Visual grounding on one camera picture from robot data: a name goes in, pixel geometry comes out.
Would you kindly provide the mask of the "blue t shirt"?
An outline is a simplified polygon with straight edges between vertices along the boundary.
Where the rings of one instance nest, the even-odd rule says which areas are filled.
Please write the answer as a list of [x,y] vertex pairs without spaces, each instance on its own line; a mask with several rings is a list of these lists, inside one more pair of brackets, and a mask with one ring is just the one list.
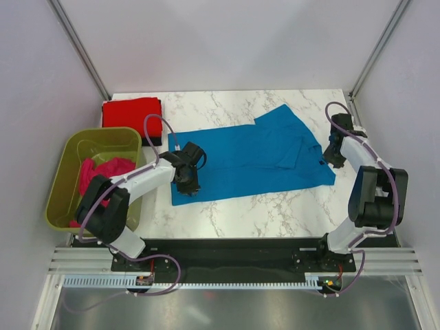
[[265,193],[332,186],[336,175],[313,133],[283,104],[255,118],[254,124],[179,132],[207,155],[199,169],[200,191],[185,196],[171,187],[171,203],[182,206]]

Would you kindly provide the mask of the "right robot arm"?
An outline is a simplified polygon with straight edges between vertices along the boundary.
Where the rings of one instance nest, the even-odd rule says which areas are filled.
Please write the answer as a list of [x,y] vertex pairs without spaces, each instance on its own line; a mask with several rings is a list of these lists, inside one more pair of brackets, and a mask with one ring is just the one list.
[[408,173],[393,168],[370,147],[365,137],[333,134],[324,159],[334,168],[349,162],[356,178],[347,206],[348,217],[333,231],[325,234],[315,253],[316,265],[332,270],[340,255],[353,252],[369,237],[385,237],[403,219]]

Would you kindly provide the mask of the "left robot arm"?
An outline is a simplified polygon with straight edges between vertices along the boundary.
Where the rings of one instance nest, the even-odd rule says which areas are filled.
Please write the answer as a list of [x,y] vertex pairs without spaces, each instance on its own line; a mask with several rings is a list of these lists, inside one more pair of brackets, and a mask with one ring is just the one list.
[[74,216],[80,224],[78,239],[87,230],[95,240],[121,253],[135,270],[145,270],[151,254],[144,240],[127,225],[130,205],[165,184],[174,184],[182,195],[200,190],[197,171],[207,160],[206,152],[192,142],[183,149],[156,153],[155,160],[131,172],[106,178],[96,175],[90,181]]

